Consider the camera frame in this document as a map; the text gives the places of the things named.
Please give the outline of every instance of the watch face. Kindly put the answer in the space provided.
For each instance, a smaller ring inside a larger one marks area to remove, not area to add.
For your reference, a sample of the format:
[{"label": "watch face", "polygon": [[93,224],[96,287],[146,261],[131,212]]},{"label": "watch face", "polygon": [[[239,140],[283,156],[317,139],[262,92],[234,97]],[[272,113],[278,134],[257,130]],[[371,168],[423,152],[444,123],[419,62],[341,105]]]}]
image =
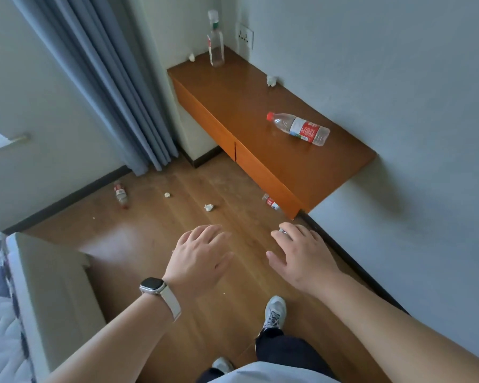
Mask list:
[{"label": "watch face", "polygon": [[163,286],[163,280],[159,278],[149,277],[142,281],[141,285],[143,288],[156,290]]}]

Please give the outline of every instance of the person's right arm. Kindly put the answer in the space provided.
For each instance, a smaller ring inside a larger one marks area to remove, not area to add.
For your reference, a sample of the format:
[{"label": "person's right arm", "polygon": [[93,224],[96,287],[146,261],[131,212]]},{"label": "person's right arm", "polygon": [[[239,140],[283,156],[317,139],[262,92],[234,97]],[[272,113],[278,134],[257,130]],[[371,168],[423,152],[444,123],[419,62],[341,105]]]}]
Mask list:
[{"label": "person's right arm", "polygon": [[478,357],[342,273],[316,232],[290,223],[280,227],[287,235],[273,231],[272,236],[284,250],[286,263],[268,251],[270,266],[328,306],[390,380],[479,382]]}]

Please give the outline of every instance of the drawer front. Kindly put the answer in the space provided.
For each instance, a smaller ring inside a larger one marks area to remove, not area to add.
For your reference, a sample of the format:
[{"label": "drawer front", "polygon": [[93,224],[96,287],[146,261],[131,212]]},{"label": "drawer front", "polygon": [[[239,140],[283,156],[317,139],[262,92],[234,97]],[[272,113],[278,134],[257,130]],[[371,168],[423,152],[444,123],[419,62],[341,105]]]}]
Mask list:
[{"label": "drawer front", "polygon": [[303,208],[300,201],[239,142],[236,142],[236,162],[289,218],[295,218]]},{"label": "drawer front", "polygon": [[211,136],[215,142],[236,161],[235,138],[227,129],[208,112],[178,81],[172,79],[174,89],[181,106],[194,118],[195,121]]}]

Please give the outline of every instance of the shoelace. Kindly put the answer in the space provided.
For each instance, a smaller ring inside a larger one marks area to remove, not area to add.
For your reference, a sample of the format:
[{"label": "shoelace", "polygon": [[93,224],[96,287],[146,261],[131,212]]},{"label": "shoelace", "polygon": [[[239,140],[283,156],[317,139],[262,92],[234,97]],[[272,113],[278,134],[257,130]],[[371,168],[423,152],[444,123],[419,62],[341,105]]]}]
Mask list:
[{"label": "shoelace", "polygon": [[278,322],[280,321],[280,314],[270,310],[270,316],[266,320],[263,328],[278,328]]}]

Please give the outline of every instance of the gray-blue curtain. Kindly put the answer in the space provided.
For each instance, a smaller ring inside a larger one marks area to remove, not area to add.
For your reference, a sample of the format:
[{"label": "gray-blue curtain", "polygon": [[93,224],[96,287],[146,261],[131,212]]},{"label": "gray-blue curtain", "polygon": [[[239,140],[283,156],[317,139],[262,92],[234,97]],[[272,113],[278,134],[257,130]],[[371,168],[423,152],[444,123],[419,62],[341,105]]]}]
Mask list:
[{"label": "gray-blue curtain", "polygon": [[102,120],[135,174],[177,157],[160,96],[153,97],[108,0],[13,0]]}]

